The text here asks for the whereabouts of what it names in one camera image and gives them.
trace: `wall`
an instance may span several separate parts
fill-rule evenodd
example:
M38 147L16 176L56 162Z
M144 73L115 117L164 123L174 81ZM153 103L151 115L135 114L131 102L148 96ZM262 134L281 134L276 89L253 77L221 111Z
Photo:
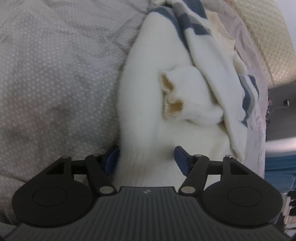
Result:
M296 49L296 0L276 0L276 3L285 19L294 49Z
M278 88L268 90L272 100L270 110L277 106L283 106L285 99L290 100L287 109L276 109L270 116L270 124L266 128L266 140L276 140L296 137L296 82Z

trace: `logo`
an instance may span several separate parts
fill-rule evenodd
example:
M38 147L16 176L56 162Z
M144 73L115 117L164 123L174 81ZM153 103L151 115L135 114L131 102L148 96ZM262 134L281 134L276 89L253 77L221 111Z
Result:
M151 191L149 189L147 189L147 190L143 191L143 193L149 194L149 193L151 193Z

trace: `striped blanket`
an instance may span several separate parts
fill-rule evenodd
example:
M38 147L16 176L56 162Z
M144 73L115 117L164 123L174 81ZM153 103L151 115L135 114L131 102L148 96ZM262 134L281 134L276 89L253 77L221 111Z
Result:
M229 58L213 37L204 7L199 0L158 0L151 12L161 14L174 26L223 109L224 123L237 158L245 160L247 119L259 99L253 76L247 75L239 58Z

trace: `ribbed cuff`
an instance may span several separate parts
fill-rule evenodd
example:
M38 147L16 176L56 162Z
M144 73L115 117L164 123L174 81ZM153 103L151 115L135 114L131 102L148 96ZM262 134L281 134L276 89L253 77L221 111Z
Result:
M144 154L135 150L122 150L113 184L117 190L121 186L174 186L178 191L185 179L173 155L171 159L166 159L155 153Z

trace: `gray bedding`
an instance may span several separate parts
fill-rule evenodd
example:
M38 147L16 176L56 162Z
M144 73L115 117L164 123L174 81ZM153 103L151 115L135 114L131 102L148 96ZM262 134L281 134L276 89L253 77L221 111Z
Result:
M241 34L238 51L256 69L255 49L245 45L247 32L239 21L231 24L233 11L224 9L223 0L203 2L221 12L232 35ZM0 221L17 224L13 193L60 156L84 158L117 141L117 81L148 5L148 0L0 1ZM245 165L263 176L267 85L256 76L260 70L251 74L259 79L261 101L250 119Z

